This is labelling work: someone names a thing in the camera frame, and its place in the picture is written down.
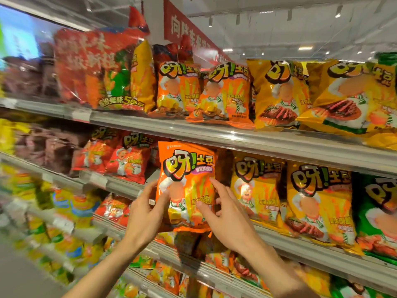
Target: right hand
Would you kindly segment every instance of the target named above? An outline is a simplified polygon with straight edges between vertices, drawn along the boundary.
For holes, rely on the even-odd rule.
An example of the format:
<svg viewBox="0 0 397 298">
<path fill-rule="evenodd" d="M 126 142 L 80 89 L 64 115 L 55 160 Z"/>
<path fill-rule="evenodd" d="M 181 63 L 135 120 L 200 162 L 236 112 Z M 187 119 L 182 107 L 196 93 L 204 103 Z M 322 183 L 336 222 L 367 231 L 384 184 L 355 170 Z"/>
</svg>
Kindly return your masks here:
<svg viewBox="0 0 397 298">
<path fill-rule="evenodd" d="M 263 244 L 263 241 L 231 189 L 215 179 L 210 181 L 219 193 L 216 203 L 221 204 L 221 210 L 214 214 L 208 205 L 201 201 L 198 201 L 196 206 L 216 238 L 230 250 L 246 257 L 255 245 Z"/>
</svg>

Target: forearm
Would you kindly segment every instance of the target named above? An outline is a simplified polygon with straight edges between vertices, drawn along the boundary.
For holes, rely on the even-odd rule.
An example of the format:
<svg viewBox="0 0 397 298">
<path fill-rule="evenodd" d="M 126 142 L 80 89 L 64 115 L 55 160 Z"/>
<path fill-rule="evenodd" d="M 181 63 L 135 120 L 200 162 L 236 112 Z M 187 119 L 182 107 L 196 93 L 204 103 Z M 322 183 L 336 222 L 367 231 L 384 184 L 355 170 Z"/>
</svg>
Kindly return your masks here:
<svg viewBox="0 0 397 298">
<path fill-rule="evenodd" d="M 63 298 L 105 298 L 139 253 L 121 241 L 115 250 L 84 276 Z"/>
<path fill-rule="evenodd" d="M 260 238 L 252 240 L 243 255 L 261 276 L 275 298 L 318 298 L 303 280 Z"/>
</svg>

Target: green package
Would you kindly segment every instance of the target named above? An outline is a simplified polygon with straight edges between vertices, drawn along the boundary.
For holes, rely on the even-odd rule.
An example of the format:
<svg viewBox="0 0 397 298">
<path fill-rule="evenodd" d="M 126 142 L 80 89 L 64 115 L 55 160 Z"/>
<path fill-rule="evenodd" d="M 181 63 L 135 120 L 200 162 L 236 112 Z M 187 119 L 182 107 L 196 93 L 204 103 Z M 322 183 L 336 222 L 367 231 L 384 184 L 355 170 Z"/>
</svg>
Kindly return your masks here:
<svg viewBox="0 0 397 298">
<path fill-rule="evenodd" d="M 380 293 L 374 289 L 346 279 L 333 276 L 331 285 L 332 298 L 392 298 L 392 296 Z"/>
<path fill-rule="evenodd" d="M 357 242 L 366 255 L 397 265 L 397 180 L 356 177 Z"/>
</svg>

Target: hand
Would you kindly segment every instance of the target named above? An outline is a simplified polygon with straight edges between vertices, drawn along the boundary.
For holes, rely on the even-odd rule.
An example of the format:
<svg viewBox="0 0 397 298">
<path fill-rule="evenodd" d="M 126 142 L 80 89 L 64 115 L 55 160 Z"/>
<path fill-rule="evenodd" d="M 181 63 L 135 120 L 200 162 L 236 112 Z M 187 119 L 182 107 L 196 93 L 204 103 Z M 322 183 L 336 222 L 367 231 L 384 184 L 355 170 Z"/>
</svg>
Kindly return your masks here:
<svg viewBox="0 0 397 298">
<path fill-rule="evenodd" d="M 219 193 L 216 203 L 221 204 L 222 209 L 215 215 L 201 201 L 198 201 L 196 206 L 205 217 L 216 238 L 227 248 L 246 258 L 257 244 L 263 245 L 264 243 L 231 189 L 215 179 L 210 179 L 210 181 Z"/>
<path fill-rule="evenodd" d="M 164 209 L 168 206 L 170 194 L 166 190 L 151 209 L 149 199 L 155 196 L 156 185 L 157 180 L 147 184 L 131 204 L 126 234 L 120 244 L 131 248 L 132 254 L 142 251 L 154 239 L 161 226 Z"/>
</svg>

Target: gray floor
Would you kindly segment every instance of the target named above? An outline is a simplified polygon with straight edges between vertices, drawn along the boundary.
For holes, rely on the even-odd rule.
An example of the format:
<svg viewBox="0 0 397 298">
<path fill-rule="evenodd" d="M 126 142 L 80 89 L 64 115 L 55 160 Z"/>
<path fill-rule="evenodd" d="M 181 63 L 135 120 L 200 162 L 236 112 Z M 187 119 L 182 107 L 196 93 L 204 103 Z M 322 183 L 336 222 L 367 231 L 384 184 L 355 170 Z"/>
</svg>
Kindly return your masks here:
<svg viewBox="0 0 397 298">
<path fill-rule="evenodd" d="M 61 285 L 45 276 L 9 242 L 0 238 L 0 289 L 2 298 L 59 298 Z"/>
</svg>

